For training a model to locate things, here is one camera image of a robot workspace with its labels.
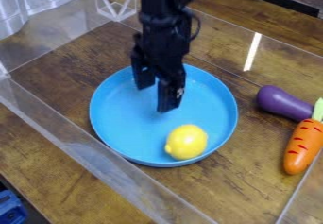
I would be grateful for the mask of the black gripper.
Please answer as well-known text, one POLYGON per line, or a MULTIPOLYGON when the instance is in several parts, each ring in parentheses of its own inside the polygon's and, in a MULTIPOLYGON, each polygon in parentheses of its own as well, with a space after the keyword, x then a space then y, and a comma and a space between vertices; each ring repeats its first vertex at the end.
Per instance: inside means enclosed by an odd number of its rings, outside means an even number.
POLYGON ((157 111, 176 109, 185 89, 182 57, 189 52, 193 14, 176 10, 164 15, 138 13, 142 31, 133 35, 130 67, 134 84, 142 90, 157 82, 157 111))

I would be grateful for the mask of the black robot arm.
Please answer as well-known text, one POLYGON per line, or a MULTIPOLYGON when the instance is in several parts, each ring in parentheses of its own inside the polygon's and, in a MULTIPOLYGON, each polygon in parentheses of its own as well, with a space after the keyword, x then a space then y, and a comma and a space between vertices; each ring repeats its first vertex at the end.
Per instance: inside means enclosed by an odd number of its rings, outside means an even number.
POLYGON ((133 35, 130 66, 138 90, 157 84, 158 112, 177 108, 185 88, 182 57, 189 52, 192 0, 141 0, 142 32, 133 35))

